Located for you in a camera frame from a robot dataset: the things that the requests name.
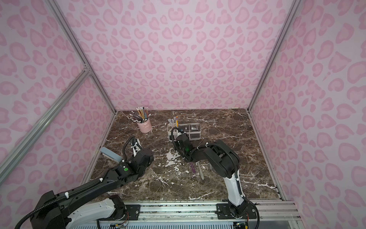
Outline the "cream toothbrush holder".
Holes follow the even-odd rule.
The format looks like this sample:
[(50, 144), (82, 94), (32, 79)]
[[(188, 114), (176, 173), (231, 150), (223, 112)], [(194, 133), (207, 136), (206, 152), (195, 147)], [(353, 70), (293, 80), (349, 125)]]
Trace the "cream toothbrush holder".
[[(201, 139), (201, 125), (199, 123), (188, 123), (188, 124), (179, 124), (179, 129), (183, 130), (187, 133), (189, 139), (191, 141), (196, 141)], [(167, 134), (168, 134), (168, 140), (171, 142), (171, 130), (169, 126), (167, 126)]]

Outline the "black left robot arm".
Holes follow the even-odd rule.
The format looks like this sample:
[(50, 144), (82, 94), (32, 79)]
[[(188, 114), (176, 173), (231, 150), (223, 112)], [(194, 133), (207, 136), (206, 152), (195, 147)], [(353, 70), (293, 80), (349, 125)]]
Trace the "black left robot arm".
[(101, 219), (127, 220), (127, 207), (118, 195), (92, 203), (109, 191), (136, 181), (153, 162), (153, 151), (140, 148), (134, 156), (106, 171), (101, 178), (59, 194), (43, 194), (36, 208), (16, 224), (19, 229), (29, 220), (34, 229), (72, 229)]

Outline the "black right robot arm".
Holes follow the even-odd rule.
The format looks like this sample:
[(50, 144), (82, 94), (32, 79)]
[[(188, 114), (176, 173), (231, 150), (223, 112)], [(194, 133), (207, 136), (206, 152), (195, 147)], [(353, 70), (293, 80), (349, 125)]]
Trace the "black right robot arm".
[(172, 128), (170, 136), (174, 149), (185, 162), (197, 163), (201, 160), (207, 160), (210, 163), (214, 171), (224, 179), (231, 214), (235, 217), (241, 215), (249, 201), (241, 187), (240, 159), (237, 153), (222, 140), (194, 147), (188, 134), (177, 127)]

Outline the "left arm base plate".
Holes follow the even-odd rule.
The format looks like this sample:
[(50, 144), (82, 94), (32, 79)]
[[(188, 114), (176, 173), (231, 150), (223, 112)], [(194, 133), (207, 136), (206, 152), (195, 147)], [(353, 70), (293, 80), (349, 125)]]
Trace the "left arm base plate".
[(129, 221), (131, 220), (137, 221), (140, 216), (140, 211), (141, 211), (141, 205), (138, 204), (125, 205), (123, 210), (123, 217), (120, 218), (120, 220), (125, 221), (128, 219)]

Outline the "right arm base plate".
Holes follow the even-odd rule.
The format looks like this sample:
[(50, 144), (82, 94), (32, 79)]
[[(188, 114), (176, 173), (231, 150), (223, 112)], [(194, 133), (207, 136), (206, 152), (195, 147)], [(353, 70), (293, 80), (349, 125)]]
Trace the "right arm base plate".
[(216, 204), (216, 212), (218, 219), (257, 219), (256, 208), (247, 202), (243, 202), (239, 206), (232, 203)]

